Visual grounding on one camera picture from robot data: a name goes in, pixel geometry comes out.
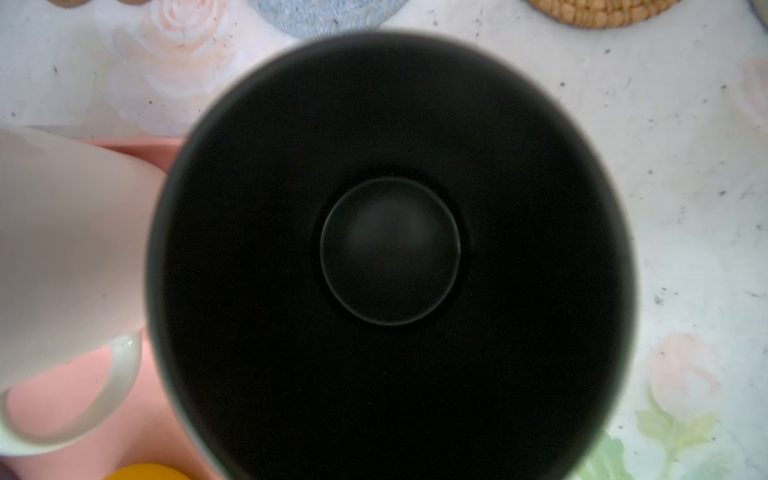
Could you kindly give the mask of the black mug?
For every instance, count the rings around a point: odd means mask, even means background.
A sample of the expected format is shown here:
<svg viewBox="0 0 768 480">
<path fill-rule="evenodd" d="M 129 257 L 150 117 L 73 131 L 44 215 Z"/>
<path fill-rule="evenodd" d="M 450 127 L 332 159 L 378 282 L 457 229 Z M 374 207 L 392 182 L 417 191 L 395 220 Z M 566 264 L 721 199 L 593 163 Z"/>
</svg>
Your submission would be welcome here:
<svg viewBox="0 0 768 480">
<path fill-rule="evenodd" d="M 156 210 L 148 331 L 228 479 L 562 479 L 627 371 L 636 276 L 594 149 L 517 71 L 378 32 L 270 61 Z"/>
</svg>

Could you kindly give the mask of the grey blue round coaster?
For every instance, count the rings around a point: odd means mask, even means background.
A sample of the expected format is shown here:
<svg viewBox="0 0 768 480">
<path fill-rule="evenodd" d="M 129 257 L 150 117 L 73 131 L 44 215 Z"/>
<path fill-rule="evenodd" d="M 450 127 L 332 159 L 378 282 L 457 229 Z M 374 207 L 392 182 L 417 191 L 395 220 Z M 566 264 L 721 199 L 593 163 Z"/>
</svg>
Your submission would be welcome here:
<svg viewBox="0 0 768 480">
<path fill-rule="evenodd" d="M 299 39 L 375 29 L 407 0 L 254 0 L 268 23 Z"/>
</svg>

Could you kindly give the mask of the woven wicker round coaster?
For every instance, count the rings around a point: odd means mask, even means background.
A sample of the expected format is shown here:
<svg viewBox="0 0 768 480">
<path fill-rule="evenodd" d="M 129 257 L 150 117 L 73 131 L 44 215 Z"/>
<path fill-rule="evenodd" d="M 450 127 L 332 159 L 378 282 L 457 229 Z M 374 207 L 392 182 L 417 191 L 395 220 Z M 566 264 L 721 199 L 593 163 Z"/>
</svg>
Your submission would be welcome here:
<svg viewBox="0 0 768 480">
<path fill-rule="evenodd" d="M 528 4 L 563 24 L 585 29 L 612 29 L 653 18 L 678 0 L 529 0 Z"/>
</svg>

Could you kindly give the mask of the white mug red inside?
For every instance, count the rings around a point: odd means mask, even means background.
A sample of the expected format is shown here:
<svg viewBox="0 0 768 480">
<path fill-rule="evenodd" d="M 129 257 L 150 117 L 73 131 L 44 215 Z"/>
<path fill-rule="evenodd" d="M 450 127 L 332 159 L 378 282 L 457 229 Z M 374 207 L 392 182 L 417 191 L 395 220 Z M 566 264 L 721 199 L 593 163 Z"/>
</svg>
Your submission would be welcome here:
<svg viewBox="0 0 768 480">
<path fill-rule="evenodd" d="M 141 366 L 145 262 L 164 182 L 144 160 L 2 126 L 1 391 L 100 347 L 111 352 L 102 390 L 61 429 L 28 434 L 3 411 L 3 455 L 71 445 L 128 397 Z"/>
</svg>

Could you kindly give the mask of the yellow mug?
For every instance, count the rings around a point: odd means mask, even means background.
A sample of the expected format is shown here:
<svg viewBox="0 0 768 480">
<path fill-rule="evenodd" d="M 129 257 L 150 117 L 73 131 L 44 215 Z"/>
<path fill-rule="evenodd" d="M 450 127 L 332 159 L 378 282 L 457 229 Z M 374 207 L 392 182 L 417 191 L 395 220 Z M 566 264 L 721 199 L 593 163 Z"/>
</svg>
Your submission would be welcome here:
<svg viewBox="0 0 768 480">
<path fill-rule="evenodd" d="M 123 467 L 104 480 L 190 480 L 190 477 L 165 465 L 142 463 Z"/>
</svg>

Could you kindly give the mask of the pink rectangular tray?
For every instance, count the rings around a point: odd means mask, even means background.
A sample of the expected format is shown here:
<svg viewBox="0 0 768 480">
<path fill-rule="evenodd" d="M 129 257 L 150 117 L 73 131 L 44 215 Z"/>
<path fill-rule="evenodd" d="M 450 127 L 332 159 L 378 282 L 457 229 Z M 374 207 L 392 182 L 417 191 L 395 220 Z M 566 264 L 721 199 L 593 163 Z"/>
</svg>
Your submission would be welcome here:
<svg viewBox="0 0 768 480">
<path fill-rule="evenodd" d="M 173 163 L 178 139 L 91 140 L 81 142 L 144 160 L 164 172 Z M 2 458 L 27 479 L 104 479 L 133 464 L 156 463 L 193 479 L 217 473 L 204 459 L 171 411 L 148 338 L 141 331 L 142 358 L 136 381 L 118 409 L 77 442 L 38 455 Z M 102 390 L 111 363 L 108 347 L 49 369 L 1 391 L 8 411 L 25 433 L 47 435 L 78 417 Z"/>
</svg>

